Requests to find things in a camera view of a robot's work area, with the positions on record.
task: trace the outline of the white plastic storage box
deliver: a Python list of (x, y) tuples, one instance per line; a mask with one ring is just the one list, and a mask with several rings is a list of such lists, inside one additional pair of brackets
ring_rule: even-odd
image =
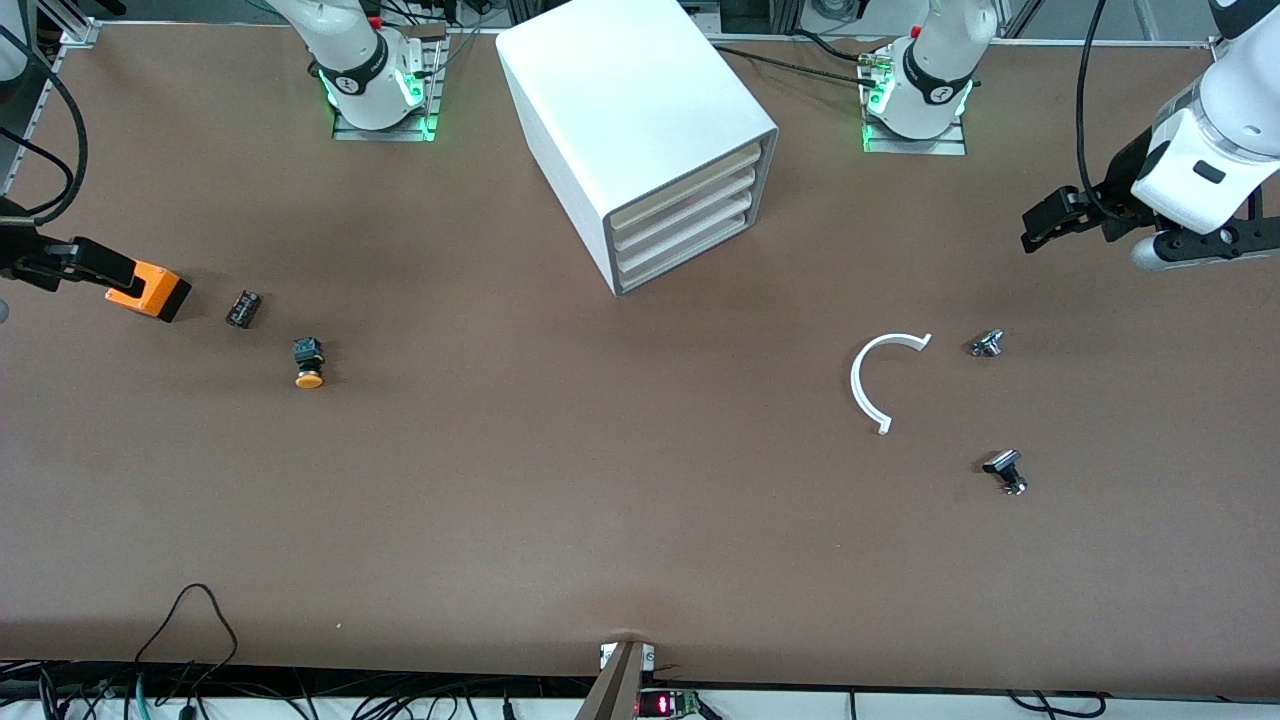
[(755, 223), (778, 127), (675, 0), (572, 0), (499, 33), (498, 55), (614, 295)]

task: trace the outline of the black electronic component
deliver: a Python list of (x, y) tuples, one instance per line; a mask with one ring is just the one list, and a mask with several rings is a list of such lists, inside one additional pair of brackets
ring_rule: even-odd
[(227, 324), (236, 325), (237, 328), (248, 328), (248, 324), (253, 322), (253, 315), (257, 314), (257, 307), (261, 304), (261, 295), (247, 290), (241, 292), (239, 300), (237, 300), (236, 305), (227, 313)]

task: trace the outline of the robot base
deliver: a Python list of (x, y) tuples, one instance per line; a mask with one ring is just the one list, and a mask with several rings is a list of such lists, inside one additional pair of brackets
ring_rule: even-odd
[[(886, 55), (890, 47), (877, 50), (877, 55)], [(964, 155), (964, 124), (960, 117), (951, 120), (948, 127), (938, 137), (928, 140), (911, 140), (902, 137), (888, 129), (884, 120), (868, 110), (868, 105), (881, 100), (879, 94), (892, 82), (892, 73), (884, 67), (858, 68), (858, 77), (876, 81), (877, 87), (858, 88), (858, 99), (863, 113), (863, 151), (864, 152), (900, 152), (909, 155)]]
[(421, 104), (411, 110), (404, 119), (392, 127), (383, 129), (361, 129), (352, 126), (340, 113), (333, 114), (334, 140), (369, 140), (375, 142), (431, 142), (435, 140), (435, 126), (440, 117), (440, 99), (444, 95), (444, 74), (448, 72), (443, 65), (449, 59), (449, 45), (452, 36), (445, 35), (440, 40), (410, 38), (411, 47), (421, 49), (410, 58), (410, 73), (422, 72), (422, 79), (410, 79), (404, 83), (404, 91), (415, 100), (421, 96)]

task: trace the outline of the black cable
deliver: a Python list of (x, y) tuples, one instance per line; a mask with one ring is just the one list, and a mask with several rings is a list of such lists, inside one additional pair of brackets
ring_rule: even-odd
[(809, 40), (813, 41), (814, 45), (817, 45), (818, 47), (822, 47), (822, 50), (824, 53), (827, 53), (829, 55), (835, 55), (836, 58), (840, 58), (841, 60), (849, 60), (850, 63), (860, 63), (863, 60), (861, 55), (850, 55), (849, 53), (841, 53), (840, 50), (836, 50), (835, 47), (831, 46), (829, 42), (827, 42), (826, 40), (823, 40), (822, 36), (818, 35), (817, 32), (809, 32), (809, 31), (806, 31), (804, 28), (800, 28), (800, 27), (795, 28), (791, 32), (795, 33), (795, 35), (799, 35), (800, 37), (808, 37)]
[(18, 660), (15, 662), (6, 662), (4, 667), (0, 667), (0, 680), (8, 680), (9, 675), (14, 673), (20, 673), (22, 670), (31, 670), (32, 667), (36, 667), (38, 665), (40, 662), (36, 660)]
[(316, 703), (311, 702), (311, 693), (307, 692), (307, 687), (302, 684), (302, 674), (298, 669), (293, 669), (293, 676), (298, 679), (298, 689), (302, 691), (302, 697), (307, 698), (307, 707), (311, 710), (311, 719), (320, 720), (320, 714), (316, 712)]
[(205, 698), (201, 697), (198, 692), (196, 693), (196, 707), (200, 708), (200, 717), (202, 720), (209, 720), (209, 711), (205, 710)]
[(58, 206), (50, 210), (47, 215), (33, 218), (37, 225), (42, 225), (65, 213), (76, 200), (76, 196), (79, 195), (81, 186), (84, 184), (84, 169), (88, 167), (88, 132), (84, 129), (84, 117), (81, 115), (79, 105), (76, 104), (76, 99), (72, 97), (70, 91), (67, 90), (67, 86), (63, 85), (61, 79), (59, 79), (58, 73), (49, 67), (49, 63), (46, 63), (38, 53), (27, 47), (26, 42), (18, 40), (18, 36), (4, 26), (0, 26), (0, 37), (8, 40), (9, 44), (20, 50), (32, 64), (40, 68), (40, 72), (44, 73), (50, 85), (54, 86), (54, 90), (63, 96), (63, 101), (67, 102), (67, 109), (72, 114), (72, 122), (76, 124), (76, 176), (72, 179), (70, 187), (67, 188), (67, 195), (58, 202)]
[[(431, 720), (431, 714), (435, 712), (435, 703), (440, 702), (440, 697), (444, 696), (435, 696), (435, 698), (431, 700), (431, 705), (426, 708), (426, 720)], [(453, 710), (449, 711), (449, 716), (444, 720), (453, 720), (453, 716), (458, 714), (458, 698), (452, 694), (447, 697), (453, 701)]]
[(765, 58), (764, 55), (756, 55), (754, 53), (745, 53), (742, 50), (735, 50), (732, 47), (724, 47), (723, 45), (717, 45), (717, 50), (721, 53), (727, 53), (730, 55), (737, 55), (739, 58), (746, 58), (749, 60), (759, 60), (762, 63), (768, 63), (771, 65), (777, 65), (780, 68), (786, 68), (788, 70), (795, 70), (797, 73), (809, 73), (812, 76), (826, 77), (831, 79), (838, 79), (844, 82), (851, 82), (854, 85), (861, 85), (863, 87), (874, 87), (876, 82), (870, 78), (859, 78), (854, 76), (842, 76), (840, 73), (828, 73), (827, 70), (819, 70), (817, 68), (806, 68), (804, 65), (796, 65), (792, 63), (786, 63), (774, 58)]
[(55, 694), (54, 680), (50, 679), (49, 673), (44, 667), (40, 669), (40, 676), (36, 679), (36, 694), (40, 696), (40, 710), (45, 715), (45, 720), (58, 720), (58, 705), (52, 698)]
[[(228, 688), (237, 688), (237, 689), (241, 685), (262, 688), (264, 691), (266, 691), (266, 692), (269, 692), (271, 694), (269, 694), (269, 696), (253, 696), (253, 697), (261, 697), (261, 698), (266, 698), (266, 700), (282, 700), (282, 701), (284, 701), (285, 705), (289, 706), (291, 710), (293, 710), (294, 712), (297, 712), (302, 717), (302, 720), (312, 720), (311, 717), (307, 717), (307, 714), (303, 712), (301, 707), (298, 707), (297, 705), (293, 705), (292, 700), (284, 697), (284, 694), (278, 693), (278, 692), (275, 692), (274, 689), (271, 689), (271, 688), (269, 688), (266, 685), (262, 685), (262, 684), (259, 684), (259, 683), (220, 683), (220, 684), (223, 684), (223, 685), (225, 685)], [(315, 706), (311, 707), (311, 712), (315, 714)]]
[(1005, 691), (1005, 692), (1009, 693), (1009, 700), (1018, 703), (1018, 707), (1021, 707), (1023, 710), (1030, 710), (1032, 712), (1043, 712), (1048, 715), (1048, 720), (1055, 720), (1059, 715), (1064, 717), (1079, 717), (1080, 720), (1092, 720), (1093, 717), (1101, 717), (1102, 714), (1107, 711), (1107, 700), (1101, 694), (1097, 696), (1098, 701), (1097, 710), (1089, 712), (1076, 712), (1074, 710), (1062, 710), (1061, 707), (1055, 707), (1050, 705), (1048, 700), (1044, 697), (1044, 693), (1042, 693), (1041, 691), (1032, 691), (1032, 694), (1036, 696), (1036, 700), (1041, 701), (1039, 705), (1032, 705), (1029, 702), (1024, 702), (1021, 698), (1018, 697), (1018, 693), (1015, 693), (1014, 691)]
[[(111, 689), (111, 683), (114, 683), (115, 679), (118, 676), (120, 676), (122, 671), (123, 670), (116, 670), (115, 673), (111, 673), (111, 675), (106, 679), (106, 682), (104, 682), (99, 687), (97, 694), (93, 696), (93, 700), (92, 701), (86, 700), (86, 702), (88, 703), (88, 707), (84, 710), (84, 716), (81, 717), (81, 720), (97, 720), (97, 710), (96, 710), (97, 708), (97, 703), (101, 702), (104, 697), (106, 697), (106, 693), (110, 692), (110, 689)], [(81, 697), (84, 697), (84, 685), (83, 684), (81, 685)]]
[(1103, 215), (1117, 223), (1129, 224), (1128, 220), (1102, 206), (1102, 199), (1093, 190), (1089, 182), (1089, 168), (1084, 158), (1084, 78), (1089, 72), (1089, 53), (1093, 50), (1093, 36), (1098, 32), (1098, 20), (1102, 19), (1102, 9), (1107, 0), (1098, 0), (1093, 9), (1093, 18), (1089, 20), (1089, 29), (1084, 33), (1084, 46), (1080, 49), (1080, 73), (1075, 78), (1075, 163), (1080, 169), (1080, 184), (1084, 186), (1084, 195)]
[[(399, 712), (402, 712), (404, 708), (407, 708), (411, 703), (417, 702), (419, 700), (422, 700), (424, 697), (435, 696), (436, 698), (438, 697), (451, 697), (451, 698), (453, 698), (453, 694), (452, 694), (451, 691), (456, 691), (456, 689), (462, 689), (463, 691), (463, 694), (467, 696), (468, 708), (471, 710), (472, 714), (475, 714), (475, 707), (471, 706), (471, 702), (470, 702), (470, 688), (474, 687), (474, 685), (477, 685), (477, 684), (498, 683), (498, 682), (506, 682), (506, 680), (509, 680), (509, 678), (507, 678), (507, 676), (494, 676), (494, 678), (483, 678), (483, 679), (472, 679), (472, 680), (461, 680), (461, 682), (449, 683), (449, 684), (444, 684), (444, 685), (435, 685), (435, 687), (430, 687), (430, 688), (422, 688), (422, 689), (416, 691), (416, 692), (403, 691), (403, 692), (397, 693), (393, 697), (388, 697), (387, 700), (384, 700), (383, 702), (380, 702), (380, 703), (370, 707), (369, 710), (365, 710), (365, 707), (371, 701), (376, 700), (376, 696), (369, 697), (369, 698), (365, 698), (365, 701), (360, 703), (360, 707), (356, 708), (356, 712), (352, 715), (352, 720), (392, 720), (397, 715), (399, 715)], [(453, 720), (453, 716), (458, 711), (457, 698), (453, 698), (453, 701), (454, 701), (453, 711), (449, 714), (448, 720)]]
[(471, 693), (467, 691), (466, 687), (462, 688), (462, 697), (466, 698), (467, 701), (467, 710), (471, 711), (471, 720), (480, 720), (479, 717), (476, 717), (476, 706), (471, 705)]
[(223, 629), (227, 630), (227, 637), (232, 639), (232, 651), (227, 653), (227, 657), (224, 657), (221, 662), (214, 665), (209, 670), (205, 670), (205, 673), (200, 675), (200, 678), (197, 678), (195, 683), (192, 683), (191, 689), (187, 691), (188, 706), (191, 705), (192, 698), (196, 696), (196, 692), (200, 688), (200, 683), (205, 682), (205, 679), (209, 678), (209, 675), (214, 674), (216, 670), (220, 670), (223, 666), (230, 662), (232, 659), (236, 657), (236, 651), (239, 650), (239, 638), (236, 637), (236, 630), (232, 629), (232, 624), (228, 623), (227, 616), (223, 615), (223, 609), (221, 606), (218, 605), (218, 596), (214, 594), (214, 591), (211, 591), (209, 585), (206, 585), (205, 583), (191, 583), (187, 587), (178, 591), (178, 597), (173, 598), (173, 605), (169, 607), (169, 614), (164, 616), (164, 621), (160, 623), (160, 626), (156, 628), (156, 632), (151, 633), (151, 637), (147, 638), (147, 642), (142, 643), (142, 647), (138, 648), (138, 652), (133, 655), (134, 665), (142, 661), (142, 653), (145, 653), (147, 648), (151, 647), (151, 643), (154, 643), (155, 639), (160, 637), (160, 633), (163, 633), (164, 629), (169, 626), (169, 621), (173, 620), (173, 614), (178, 611), (178, 605), (182, 603), (183, 596), (186, 596), (187, 592), (192, 589), (198, 589), (204, 592), (206, 596), (209, 596), (209, 603), (214, 606), (214, 615), (218, 616), (218, 621), (221, 623)]
[(415, 20), (420, 20), (420, 19), (421, 20), (443, 20), (444, 19), (444, 17), (442, 17), (442, 15), (422, 15), (422, 14), (419, 14), (419, 13), (411, 13), (411, 12), (408, 12), (408, 0), (398, 0), (401, 3), (404, 3), (404, 9), (403, 10), (401, 10), (396, 5), (388, 5), (387, 4), (387, 3), (390, 3), (390, 1), (392, 0), (385, 0), (385, 1), (384, 0), (378, 0), (378, 6), (381, 8), (383, 10), (389, 10), (389, 12), (396, 13), (398, 15), (403, 15), (404, 19), (407, 19), (410, 22), (410, 24), (417, 24), (417, 22), (415, 22)]
[(156, 697), (152, 701), (152, 703), (156, 707), (161, 707), (166, 702), (169, 702), (170, 700), (173, 700), (173, 697), (175, 694), (178, 694), (178, 688), (180, 688), (182, 684), (187, 680), (187, 673), (191, 673), (191, 669), (195, 667), (195, 666), (196, 666), (196, 661), (195, 660), (188, 660), (187, 664), (182, 666), (182, 674), (179, 674), (178, 679), (174, 680), (173, 684), (169, 687), (169, 693), (165, 694), (165, 696), (161, 696), (161, 697)]
[(271, 9), (271, 8), (266, 6), (266, 5), (259, 5), (253, 0), (244, 0), (244, 4), (248, 5), (248, 6), (251, 6), (251, 8), (253, 8), (255, 10), (257, 10), (260, 13), (270, 13), (270, 14), (278, 17), (278, 18), (284, 18), (284, 15), (282, 15), (280, 13), (276, 13), (274, 9)]
[[(387, 712), (387, 708), (390, 707), (390, 706), (393, 706), (393, 705), (396, 705), (397, 702), (399, 702), (399, 698), (403, 697), (402, 693), (392, 694), (392, 691), (393, 689), (403, 688), (406, 685), (411, 685), (411, 684), (413, 684), (415, 682), (417, 682), (421, 678), (412, 678), (412, 676), (411, 678), (406, 678), (406, 679), (399, 680), (397, 683), (392, 683), (387, 688), (383, 688), (383, 691), (380, 693), (378, 693), (378, 694), (371, 694), (371, 696), (366, 697), (364, 701), (361, 701), (361, 703), (358, 706), (356, 706), (356, 711), (352, 712), (351, 720), (375, 720), (375, 719), (383, 717), (384, 714)], [(387, 700), (379, 702), (378, 705), (372, 706), (366, 712), (365, 711), (365, 706), (367, 706), (369, 703), (374, 702), (380, 696), (389, 696), (389, 697), (387, 697)]]

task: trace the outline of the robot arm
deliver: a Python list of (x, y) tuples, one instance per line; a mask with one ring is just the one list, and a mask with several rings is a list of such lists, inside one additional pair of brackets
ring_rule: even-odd
[(879, 51), (890, 68), (867, 110), (902, 137), (942, 135), (964, 111), (973, 70), (996, 29), (992, 0), (932, 0), (918, 31)]
[[(1260, 186), (1280, 169), (1280, 0), (1210, 0), (1221, 58), (1161, 108), (1094, 190), (1062, 187), (1023, 215), (1023, 249), (1102, 225), (1107, 242), (1140, 227), (1144, 269), (1262, 258), (1280, 251), (1280, 219), (1261, 217)], [(1249, 217), (1234, 218), (1248, 201)]]
[(268, 1), (302, 36), (329, 102), (352, 126), (384, 129), (422, 104), (422, 83), (413, 74), (422, 65), (420, 40), (374, 29), (358, 0)]

